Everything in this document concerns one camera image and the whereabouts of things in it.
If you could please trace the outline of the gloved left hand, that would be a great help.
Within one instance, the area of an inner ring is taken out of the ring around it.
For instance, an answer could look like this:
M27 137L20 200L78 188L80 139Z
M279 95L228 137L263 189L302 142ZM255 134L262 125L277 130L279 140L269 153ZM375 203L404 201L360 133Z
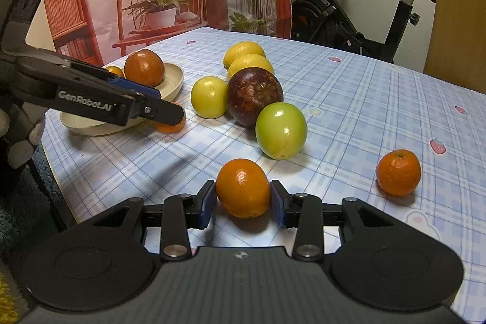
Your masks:
M32 157L45 127L47 108L1 102L1 170L18 169Z

